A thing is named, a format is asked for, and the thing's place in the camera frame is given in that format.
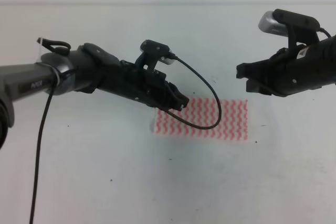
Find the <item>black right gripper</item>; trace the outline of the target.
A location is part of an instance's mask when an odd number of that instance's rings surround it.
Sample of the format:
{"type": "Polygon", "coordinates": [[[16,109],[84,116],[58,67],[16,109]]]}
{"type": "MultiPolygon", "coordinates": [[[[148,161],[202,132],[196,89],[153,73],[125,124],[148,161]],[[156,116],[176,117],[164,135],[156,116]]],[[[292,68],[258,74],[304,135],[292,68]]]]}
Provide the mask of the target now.
{"type": "Polygon", "coordinates": [[[322,88],[322,68],[322,48],[295,47],[282,49],[269,60],[239,64],[236,78],[247,78],[248,93],[287,97],[322,88]]]}

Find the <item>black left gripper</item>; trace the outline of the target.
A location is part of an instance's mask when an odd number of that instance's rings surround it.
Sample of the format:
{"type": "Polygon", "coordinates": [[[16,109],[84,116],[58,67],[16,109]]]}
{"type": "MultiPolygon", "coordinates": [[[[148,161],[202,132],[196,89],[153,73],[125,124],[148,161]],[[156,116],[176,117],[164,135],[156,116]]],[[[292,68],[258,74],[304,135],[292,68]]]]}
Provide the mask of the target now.
{"type": "Polygon", "coordinates": [[[149,72],[121,60],[115,64],[115,94],[163,111],[181,111],[189,98],[165,78],[162,72],[149,72]]]}

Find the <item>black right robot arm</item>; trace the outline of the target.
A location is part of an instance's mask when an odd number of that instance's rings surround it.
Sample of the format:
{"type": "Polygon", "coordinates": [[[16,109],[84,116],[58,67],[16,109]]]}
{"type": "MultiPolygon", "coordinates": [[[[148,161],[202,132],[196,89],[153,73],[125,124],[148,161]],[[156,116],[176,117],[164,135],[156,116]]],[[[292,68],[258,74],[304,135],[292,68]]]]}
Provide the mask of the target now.
{"type": "Polygon", "coordinates": [[[246,78],[246,91],[287,97],[335,84],[335,37],[309,46],[281,48],[269,59],[241,63],[236,78],[246,78]]]}

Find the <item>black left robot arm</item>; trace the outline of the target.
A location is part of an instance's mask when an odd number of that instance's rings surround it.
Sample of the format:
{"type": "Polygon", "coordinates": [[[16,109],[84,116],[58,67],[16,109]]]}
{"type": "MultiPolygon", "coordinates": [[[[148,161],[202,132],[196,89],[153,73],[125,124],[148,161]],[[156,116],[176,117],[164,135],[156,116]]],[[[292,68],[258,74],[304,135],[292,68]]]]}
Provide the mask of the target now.
{"type": "Polygon", "coordinates": [[[37,63],[1,67],[1,143],[14,125],[13,103],[39,92],[62,95],[96,89],[136,100],[152,108],[181,111],[189,99],[155,69],[159,58],[143,52],[135,63],[119,60],[85,43],[77,50],[62,41],[46,41],[50,52],[37,63]]]}

